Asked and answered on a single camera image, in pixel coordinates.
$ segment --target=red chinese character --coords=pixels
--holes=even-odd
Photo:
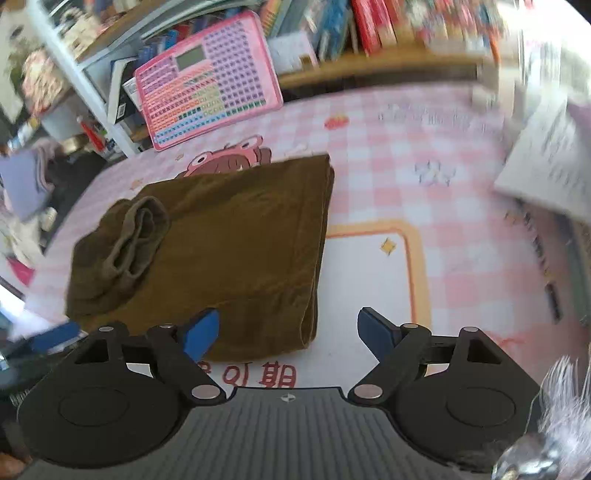
[[[242,377],[241,385],[238,385],[241,376],[240,367],[237,367],[236,365],[228,365],[226,367],[222,375],[223,382],[228,385],[233,385],[234,387],[246,387],[246,383],[248,382],[248,365],[251,363],[252,362],[247,362],[244,364],[244,376]]]
[[[259,383],[264,385],[265,388],[293,388],[296,386],[297,373],[296,368],[293,365],[282,365],[281,373],[279,371],[279,362],[277,360],[272,364],[267,362],[262,367],[264,370],[262,373],[262,380]]]
[[[277,375],[279,370],[279,362],[275,360],[275,363],[270,364],[267,362],[262,366],[264,368],[262,372],[262,380],[259,382],[264,385],[265,388],[273,388],[277,383]]]
[[[296,368],[293,365],[283,365],[281,367],[281,373],[279,374],[279,385],[277,386],[279,388],[294,388],[296,386],[296,377]]]
[[[201,361],[197,362],[197,365],[199,365],[201,370],[203,370],[208,375],[212,372],[212,366],[209,364],[209,362]]]

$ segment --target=white metal shelf post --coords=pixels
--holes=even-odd
[[[37,35],[45,44],[48,53],[56,61],[95,118],[105,127],[109,136],[115,140],[125,155],[132,157],[137,154],[139,152],[138,148],[121,125],[113,125],[107,120],[105,101],[92,85],[83,69],[78,65],[70,50],[63,44],[57,34],[55,25],[45,12],[40,0],[27,0],[27,12],[32,24],[37,28]]]

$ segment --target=gray ribbed panel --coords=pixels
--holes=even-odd
[[[281,399],[288,392],[295,400]],[[463,480],[412,450],[382,410],[355,407],[337,388],[241,388],[223,405],[194,408],[166,445],[139,460],[98,470],[37,461],[20,478]]]

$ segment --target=pink educational learning board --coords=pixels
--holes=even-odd
[[[158,151],[283,105],[261,23],[250,11],[169,48],[135,79]]]

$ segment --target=table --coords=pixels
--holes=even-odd
[[[317,339],[305,351],[250,364],[202,362],[202,368],[228,391],[339,385],[346,393],[376,364],[356,335],[358,310],[371,306],[397,325],[417,322],[436,335],[477,326],[540,381],[560,355],[584,358],[587,333],[572,309],[554,216],[536,210],[564,311],[553,323],[530,233],[511,220],[514,201],[492,191],[505,156],[503,119],[474,111],[471,87],[375,87],[291,102],[109,168],[56,234],[31,283],[27,315],[65,321],[74,244],[115,200],[172,179],[229,143],[267,147],[273,161],[327,151],[335,185]]]

